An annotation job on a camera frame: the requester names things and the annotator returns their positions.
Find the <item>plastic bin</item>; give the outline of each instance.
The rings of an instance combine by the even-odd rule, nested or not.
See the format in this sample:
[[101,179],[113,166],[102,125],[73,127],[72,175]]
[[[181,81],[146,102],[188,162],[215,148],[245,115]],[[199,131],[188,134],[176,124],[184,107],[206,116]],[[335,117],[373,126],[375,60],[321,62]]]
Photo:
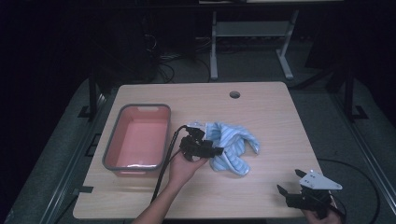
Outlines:
[[119,176],[156,175],[166,153],[168,105],[125,105],[106,147],[103,165]]

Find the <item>wooden table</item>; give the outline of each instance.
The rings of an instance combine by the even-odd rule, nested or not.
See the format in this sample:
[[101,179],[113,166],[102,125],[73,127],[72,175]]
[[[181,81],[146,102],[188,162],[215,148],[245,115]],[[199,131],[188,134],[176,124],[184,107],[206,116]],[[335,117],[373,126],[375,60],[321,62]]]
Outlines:
[[[240,97],[230,97],[238,91]],[[214,172],[209,163],[198,170],[172,204],[167,218],[268,218],[300,217],[288,208],[276,185],[290,193],[301,189],[294,169],[320,172],[303,124],[281,82],[205,84],[152,84],[122,86],[108,116],[84,186],[74,208],[76,218],[133,218],[148,205],[157,179],[117,177],[102,164],[107,141],[120,109],[127,104],[167,104],[172,109],[171,132],[183,124],[222,121],[243,125],[261,143],[256,155],[247,145],[242,156],[250,172],[239,177],[229,171]],[[175,147],[178,147],[182,131]],[[163,178],[162,187],[168,179]]]

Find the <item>metal stand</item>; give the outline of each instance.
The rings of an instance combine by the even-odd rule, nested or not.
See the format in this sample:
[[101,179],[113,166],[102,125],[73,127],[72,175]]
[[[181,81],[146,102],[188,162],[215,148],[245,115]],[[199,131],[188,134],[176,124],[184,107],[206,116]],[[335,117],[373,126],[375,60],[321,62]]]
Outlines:
[[289,21],[217,21],[216,11],[214,11],[212,21],[212,50],[210,52],[210,78],[213,80],[219,78],[216,58],[217,36],[284,36],[285,42],[281,49],[276,50],[276,55],[286,79],[293,79],[293,74],[290,71],[285,55],[298,13],[298,10],[294,10]]

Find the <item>blue striped towel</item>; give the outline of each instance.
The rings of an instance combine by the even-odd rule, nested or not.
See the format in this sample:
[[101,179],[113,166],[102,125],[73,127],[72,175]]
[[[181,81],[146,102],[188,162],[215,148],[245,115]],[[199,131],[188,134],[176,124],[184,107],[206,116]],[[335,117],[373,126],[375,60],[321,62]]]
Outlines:
[[239,158],[245,153],[245,140],[250,143],[254,152],[260,152],[257,139],[242,126],[222,122],[207,123],[205,139],[213,141],[213,147],[224,147],[220,156],[209,161],[214,171],[230,170],[237,175],[246,175],[250,166]]

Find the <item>human hand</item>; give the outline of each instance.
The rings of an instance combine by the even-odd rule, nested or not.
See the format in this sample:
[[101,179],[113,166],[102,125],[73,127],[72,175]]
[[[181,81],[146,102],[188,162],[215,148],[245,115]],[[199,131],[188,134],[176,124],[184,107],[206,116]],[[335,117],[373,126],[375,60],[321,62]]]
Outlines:
[[178,152],[170,164],[168,186],[181,189],[208,159],[201,158],[198,161],[187,161],[181,152]]
[[308,221],[308,224],[342,224],[340,216],[338,216],[334,211],[328,209],[327,216],[323,219],[318,218],[316,212],[309,210],[301,210]]

